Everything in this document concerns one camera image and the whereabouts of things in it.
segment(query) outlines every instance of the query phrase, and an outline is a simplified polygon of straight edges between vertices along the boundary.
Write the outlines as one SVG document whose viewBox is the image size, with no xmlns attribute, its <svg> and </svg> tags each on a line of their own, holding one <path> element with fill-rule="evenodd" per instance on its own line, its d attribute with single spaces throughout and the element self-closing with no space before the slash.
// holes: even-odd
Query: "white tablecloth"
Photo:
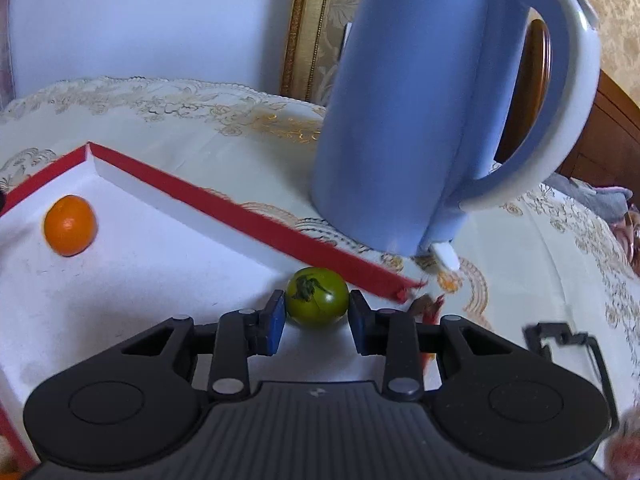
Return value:
<svg viewBox="0 0 640 480">
<path fill-rule="evenodd" d="M 541 320 L 565 320 L 573 330 L 593 333 L 619 409 L 640 399 L 640 280 L 603 221 L 540 186 L 470 216 L 454 241 L 459 273 L 438 272 L 428 258 L 370 250 L 336 232 L 308 199 L 323 116 L 317 105 L 237 85 L 61 82 L 0 114 L 0 188 L 12 189 L 92 140 L 394 272 L 428 280 L 419 293 L 446 294 L 444 313 L 462 314 L 517 343 L 524 325 Z M 585 350 L 554 357 L 599 384 Z"/>
</svg>

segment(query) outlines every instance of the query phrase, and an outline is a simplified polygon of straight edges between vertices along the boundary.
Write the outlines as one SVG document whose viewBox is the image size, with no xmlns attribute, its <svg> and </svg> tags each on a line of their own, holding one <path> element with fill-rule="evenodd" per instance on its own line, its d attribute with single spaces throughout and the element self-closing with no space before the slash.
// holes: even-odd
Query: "kettle handle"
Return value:
<svg viewBox="0 0 640 480">
<path fill-rule="evenodd" d="M 562 163 L 582 133 L 600 76 L 598 17 L 586 0 L 519 0 L 548 27 L 551 77 L 536 122 L 516 152 L 493 173 L 451 195 L 465 212 L 500 206 L 536 187 Z"/>
</svg>

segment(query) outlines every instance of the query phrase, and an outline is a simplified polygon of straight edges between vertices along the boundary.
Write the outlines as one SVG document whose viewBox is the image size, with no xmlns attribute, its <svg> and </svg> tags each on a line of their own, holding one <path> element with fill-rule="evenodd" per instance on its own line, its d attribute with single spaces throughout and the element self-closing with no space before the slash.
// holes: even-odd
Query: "orange ball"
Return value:
<svg viewBox="0 0 640 480">
<path fill-rule="evenodd" d="M 60 256 L 74 256 L 94 241 L 98 223 L 84 198 L 67 195 L 49 209 L 43 231 L 49 246 Z"/>
</svg>

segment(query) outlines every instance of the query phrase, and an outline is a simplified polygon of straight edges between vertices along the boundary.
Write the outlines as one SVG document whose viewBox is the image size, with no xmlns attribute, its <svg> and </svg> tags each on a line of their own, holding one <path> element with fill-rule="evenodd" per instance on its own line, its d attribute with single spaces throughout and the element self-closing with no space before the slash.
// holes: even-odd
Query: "brown wooden furniture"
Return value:
<svg viewBox="0 0 640 480">
<path fill-rule="evenodd" d="M 509 116 L 496 160 L 505 161 L 522 142 L 542 104 L 550 50 L 544 24 L 531 23 Z M 592 186 L 624 186 L 640 203 L 640 108 L 603 71 L 582 134 L 558 173 Z"/>
</svg>

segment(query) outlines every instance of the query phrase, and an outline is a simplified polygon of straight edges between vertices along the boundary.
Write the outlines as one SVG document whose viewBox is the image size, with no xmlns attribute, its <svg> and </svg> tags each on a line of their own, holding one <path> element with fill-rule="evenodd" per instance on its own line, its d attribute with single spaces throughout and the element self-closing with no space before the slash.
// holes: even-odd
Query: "red border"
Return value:
<svg viewBox="0 0 640 480">
<path fill-rule="evenodd" d="M 24 447 L 22 439 L 18 436 L 13 425 L 9 421 L 2 404 L 0 403 L 0 434 L 4 436 L 11 446 L 15 455 L 15 461 L 18 463 L 18 468 L 21 472 L 26 473 L 28 470 L 33 469 L 38 463 L 33 459 L 31 453 Z"/>
<path fill-rule="evenodd" d="M 78 164 L 81 164 L 85 160 L 86 145 L 74 149 L 72 152 L 69 152 L 66 155 L 61 156 L 58 160 L 53 161 L 46 168 L 42 168 L 38 173 L 30 176 L 19 186 L 15 187 L 14 190 L 7 193 L 6 203 L 4 205 L 4 209 L 0 212 L 0 216 L 14 208 L 29 195 L 39 190 L 47 182 L 53 180 L 57 176 L 60 176 L 65 173 L 65 171 L 70 170 Z"/>
<path fill-rule="evenodd" d="M 120 168 L 169 196 L 202 211 L 252 238 L 290 254 L 314 267 L 327 267 L 340 274 L 347 282 L 398 303 L 404 303 L 408 290 L 423 283 L 409 280 L 389 272 L 340 249 L 315 240 L 273 219 L 249 211 L 220 196 L 211 194 L 164 171 L 156 170 L 142 162 L 89 142 L 91 152 L 105 162 Z"/>
</svg>

